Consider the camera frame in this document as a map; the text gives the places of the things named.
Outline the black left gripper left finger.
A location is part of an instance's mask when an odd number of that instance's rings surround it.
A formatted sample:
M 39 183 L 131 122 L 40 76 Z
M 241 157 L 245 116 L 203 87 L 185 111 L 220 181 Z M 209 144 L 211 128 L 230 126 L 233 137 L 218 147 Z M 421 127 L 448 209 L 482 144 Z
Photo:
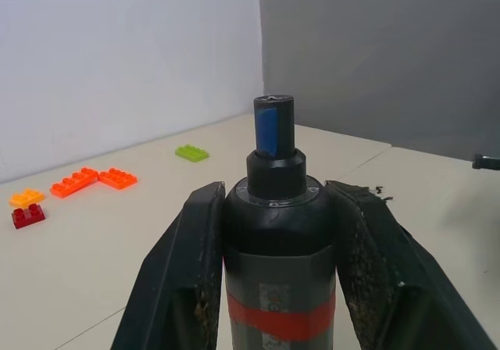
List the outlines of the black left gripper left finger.
M 225 196 L 222 182 L 189 195 L 145 257 L 112 348 L 216 348 Z

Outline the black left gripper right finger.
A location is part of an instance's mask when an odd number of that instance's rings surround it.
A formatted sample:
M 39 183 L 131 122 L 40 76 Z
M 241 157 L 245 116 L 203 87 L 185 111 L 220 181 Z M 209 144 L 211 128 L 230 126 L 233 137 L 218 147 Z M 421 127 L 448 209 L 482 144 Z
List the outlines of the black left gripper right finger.
M 337 274 L 362 349 L 493 349 L 435 258 L 367 187 L 329 180 Z

